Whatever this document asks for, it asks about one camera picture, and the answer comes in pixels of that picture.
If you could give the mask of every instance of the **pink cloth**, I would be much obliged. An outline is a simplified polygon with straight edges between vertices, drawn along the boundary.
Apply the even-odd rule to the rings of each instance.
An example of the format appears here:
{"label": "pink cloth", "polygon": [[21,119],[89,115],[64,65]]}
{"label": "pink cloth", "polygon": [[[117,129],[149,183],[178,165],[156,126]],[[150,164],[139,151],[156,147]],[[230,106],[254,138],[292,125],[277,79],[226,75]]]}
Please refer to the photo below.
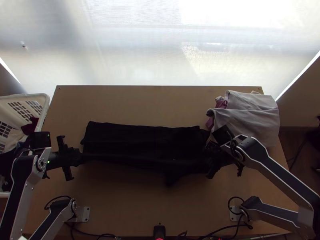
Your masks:
{"label": "pink cloth", "polygon": [[[224,97],[220,96],[220,97],[216,98],[216,107],[215,108],[226,109],[227,105],[228,105],[228,101]],[[207,129],[211,130],[213,128],[213,125],[214,125],[214,119],[213,119],[213,117],[209,117],[209,119],[206,122]]]}

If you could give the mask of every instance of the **white cloth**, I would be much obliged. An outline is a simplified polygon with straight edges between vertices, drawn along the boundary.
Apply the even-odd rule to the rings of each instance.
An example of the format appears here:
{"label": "white cloth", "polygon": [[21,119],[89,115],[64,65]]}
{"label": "white cloth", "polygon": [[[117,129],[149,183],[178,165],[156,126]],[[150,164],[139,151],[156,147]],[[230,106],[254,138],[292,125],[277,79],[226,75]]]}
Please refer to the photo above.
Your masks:
{"label": "white cloth", "polygon": [[227,90],[226,109],[211,108],[207,116],[214,118],[212,132],[227,125],[237,136],[243,134],[258,139],[264,146],[275,146],[278,139],[280,118],[278,105],[269,95],[258,92],[243,93]]}
{"label": "white cloth", "polygon": [[17,146],[17,143],[19,141],[24,142],[27,139],[28,136],[26,136],[22,130],[20,129],[11,129],[8,137],[7,137],[7,141],[6,141],[6,145],[4,147],[4,153],[5,152],[9,152],[12,149],[14,149]]}

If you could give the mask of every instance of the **cable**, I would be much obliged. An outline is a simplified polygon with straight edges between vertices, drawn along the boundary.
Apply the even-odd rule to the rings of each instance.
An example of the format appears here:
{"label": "cable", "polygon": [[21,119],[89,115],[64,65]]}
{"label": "cable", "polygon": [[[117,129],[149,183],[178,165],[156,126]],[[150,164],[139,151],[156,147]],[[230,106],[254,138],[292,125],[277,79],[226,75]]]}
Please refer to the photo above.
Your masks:
{"label": "cable", "polygon": [[292,167],[293,167],[294,164],[296,163],[296,161],[297,161],[297,159],[298,159],[298,156],[299,156],[301,150],[303,149],[304,145],[305,145],[307,142],[308,142],[308,140],[305,139],[305,140],[302,142],[302,144],[299,146],[299,148],[298,148],[298,150],[297,150],[297,153],[296,153],[296,155],[294,156],[293,162],[292,162],[292,164],[291,164],[291,166],[290,166],[290,168],[289,168],[289,171],[290,171],[290,172],[291,172],[291,170],[292,170]]}
{"label": "cable", "polygon": [[109,234],[109,233],[101,234],[100,236],[98,236],[97,240],[99,240],[100,238],[115,238],[115,239],[117,239],[117,237],[115,235]]}
{"label": "cable", "polygon": [[51,199],[49,202],[47,202],[47,204],[44,206],[44,209],[45,209],[45,210],[48,210],[48,209],[50,208],[50,207],[48,207],[48,205],[49,205],[52,201],[57,200],[57,199],[59,199],[59,198],[69,198],[69,199],[71,199],[71,197],[70,197],[70,196],[67,196],[67,195],[62,195],[62,196],[55,197],[55,198]]}
{"label": "cable", "polygon": [[115,238],[116,240],[121,240],[121,238],[117,237],[116,235],[113,235],[113,234],[109,234],[109,233],[104,233],[104,234],[91,234],[91,233],[87,233],[87,232],[83,232],[83,231],[80,231],[78,230],[77,228],[75,228],[74,226],[71,226],[70,224],[68,223],[64,223],[66,224],[69,228],[71,228],[72,230],[78,232],[78,233],[81,233],[83,235],[87,235],[87,236],[93,236],[93,237],[98,237],[97,239],[99,238]]}
{"label": "cable", "polygon": [[[229,201],[228,201],[228,209],[229,209],[229,211],[231,211],[230,210],[230,202],[231,202],[232,199],[235,199],[235,198],[240,199],[240,200],[242,200],[244,202],[244,200],[241,197],[234,196],[234,197],[230,198]],[[237,225],[230,225],[230,226],[226,226],[226,227],[220,228],[220,229],[218,229],[218,230],[216,230],[214,232],[211,232],[211,233],[209,233],[209,234],[207,234],[205,236],[199,237],[198,240],[202,240],[202,239],[207,238],[207,237],[212,237],[215,233],[220,232],[220,231],[225,230],[225,229],[228,229],[228,228],[237,228],[235,234],[231,238],[223,238],[223,239],[227,239],[227,240],[232,240],[237,236],[239,227],[247,227],[250,230],[253,229],[253,227],[251,225],[249,225],[248,223],[246,223],[246,222],[244,224],[240,224],[240,221],[241,221],[242,217],[244,216],[244,214],[242,212],[240,214],[234,213],[234,212],[232,212],[232,213],[236,214],[236,215],[240,215],[240,218],[238,220],[238,224]]]}
{"label": "cable", "polygon": [[71,239],[72,239],[72,240],[75,240],[75,239],[74,239],[74,236],[73,236],[73,229],[74,229],[74,225],[75,225],[75,224],[76,224],[76,223],[73,222],[73,223],[72,223],[72,226],[71,226],[71,228],[70,228],[70,235],[71,235]]}
{"label": "cable", "polygon": [[243,214],[242,212],[233,212],[233,211],[231,210],[231,208],[230,208],[230,202],[231,202],[232,199],[235,199],[235,198],[240,199],[242,202],[244,202],[244,200],[243,200],[241,197],[234,196],[234,197],[230,198],[229,201],[228,201],[228,209],[229,209],[229,211],[232,212],[234,215],[241,215],[241,214]]}

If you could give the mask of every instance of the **maroon cloth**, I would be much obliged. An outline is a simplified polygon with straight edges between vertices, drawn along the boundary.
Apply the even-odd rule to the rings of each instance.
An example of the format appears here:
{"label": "maroon cloth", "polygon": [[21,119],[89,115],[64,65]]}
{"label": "maroon cloth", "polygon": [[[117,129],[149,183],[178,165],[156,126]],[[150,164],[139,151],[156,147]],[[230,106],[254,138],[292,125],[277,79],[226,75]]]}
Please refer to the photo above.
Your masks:
{"label": "maroon cloth", "polygon": [[39,119],[35,118],[35,117],[31,117],[30,120],[32,123],[29,123],[29,124],[21,127],[21,130],[23,131],[23,133],[28,136],[30,134],[32,134],[34,132],[34,130],[36,129],[36,126],[38,124]]}

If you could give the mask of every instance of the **white towel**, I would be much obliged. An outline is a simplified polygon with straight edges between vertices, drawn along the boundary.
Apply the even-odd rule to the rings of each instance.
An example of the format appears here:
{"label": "white towel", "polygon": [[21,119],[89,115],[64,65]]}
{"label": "white towel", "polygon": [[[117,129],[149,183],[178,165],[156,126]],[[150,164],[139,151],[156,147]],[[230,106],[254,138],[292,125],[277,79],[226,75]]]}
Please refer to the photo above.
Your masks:
{"label": "white towel", "polygon": [[207,110],[207,116],[214,118],[212,132],[227,125],[235,136],[255,137],[266,147],[276,145],[280,118],[278,105],[272,96],[255,91],[243,93],[227,90],[224,98],[228,101],[226,109]]}

